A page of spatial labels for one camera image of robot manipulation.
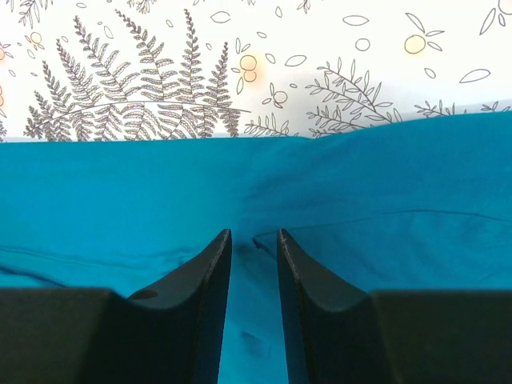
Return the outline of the blue t shirt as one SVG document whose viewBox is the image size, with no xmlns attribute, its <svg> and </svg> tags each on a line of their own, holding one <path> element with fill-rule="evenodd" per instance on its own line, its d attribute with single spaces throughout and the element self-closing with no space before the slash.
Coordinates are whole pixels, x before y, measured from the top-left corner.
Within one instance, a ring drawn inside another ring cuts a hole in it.
<svg viewBox="0 0 512 384">
<path fill-rule="evenodd" d="M 323 138 L 4 143 L 1 284 L 129 295 L 233 235 L 219 380 L 284 383 L 276 237 L 361 290 L 511 286 L 511 115 Z"/>
</svg>

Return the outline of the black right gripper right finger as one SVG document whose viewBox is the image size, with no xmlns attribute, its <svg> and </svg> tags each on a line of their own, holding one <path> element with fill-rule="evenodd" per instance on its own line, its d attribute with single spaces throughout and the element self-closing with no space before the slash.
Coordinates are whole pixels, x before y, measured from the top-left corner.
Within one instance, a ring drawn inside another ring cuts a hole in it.
<svg viewBox="0 0 512 384">
<path fill-rule="evenodd" d="M 508 383 L 508 290 L 364 292 L 277 236 L 292 383 Z"/>
</svg>

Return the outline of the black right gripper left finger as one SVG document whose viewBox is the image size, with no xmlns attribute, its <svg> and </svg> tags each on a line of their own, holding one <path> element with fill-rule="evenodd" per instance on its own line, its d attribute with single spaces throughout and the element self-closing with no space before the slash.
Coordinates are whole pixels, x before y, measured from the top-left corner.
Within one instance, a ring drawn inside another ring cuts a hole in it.
<svg viewBox="0 0 512 384">
<path fill-rule="evenodd" d="M 108 289 L 5 288 L 4 383 L 216 383 L 232 236 L 123 298 Z"/>
</svg>

